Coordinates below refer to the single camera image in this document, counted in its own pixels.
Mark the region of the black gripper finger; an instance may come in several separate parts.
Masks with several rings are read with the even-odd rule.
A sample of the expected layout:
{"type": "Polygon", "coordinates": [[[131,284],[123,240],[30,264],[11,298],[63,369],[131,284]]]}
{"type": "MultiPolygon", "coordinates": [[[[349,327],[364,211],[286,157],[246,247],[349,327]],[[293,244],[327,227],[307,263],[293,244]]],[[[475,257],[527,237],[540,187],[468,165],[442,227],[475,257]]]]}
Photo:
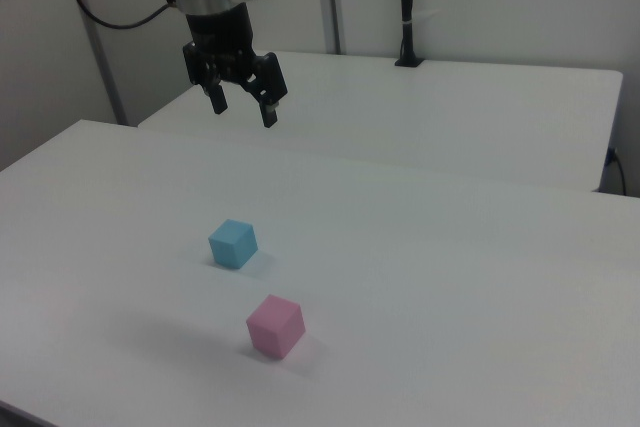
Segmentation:
{"type": "Polygon", "coordinates": [[[202,88],[216,115],[222,114],[228,105],[213,57],[201,51],[194,42],[183,47],[183,55],[191,84],[202,88]]]}
{"type": "Polygon", "coordinates": [[[276,108],[288,93],[283,72],[274,52],[254,56],[249,62],[246,79],[241,86],[258,102],[265,128],[278,120],[276,108]]]}

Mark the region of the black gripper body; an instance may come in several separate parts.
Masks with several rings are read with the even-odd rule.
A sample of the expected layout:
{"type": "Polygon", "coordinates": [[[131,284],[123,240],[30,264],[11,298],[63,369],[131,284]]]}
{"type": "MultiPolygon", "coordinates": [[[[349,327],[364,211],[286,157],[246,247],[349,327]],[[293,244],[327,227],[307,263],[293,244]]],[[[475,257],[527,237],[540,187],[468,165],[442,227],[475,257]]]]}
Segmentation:
{"type": "Polygon", "coordinates": [[[214,15],[187,15],[186,19],[196,49],[213,62],[222,80],[243,83],[252,77],[256,54],[245,3],[214,15]]]}

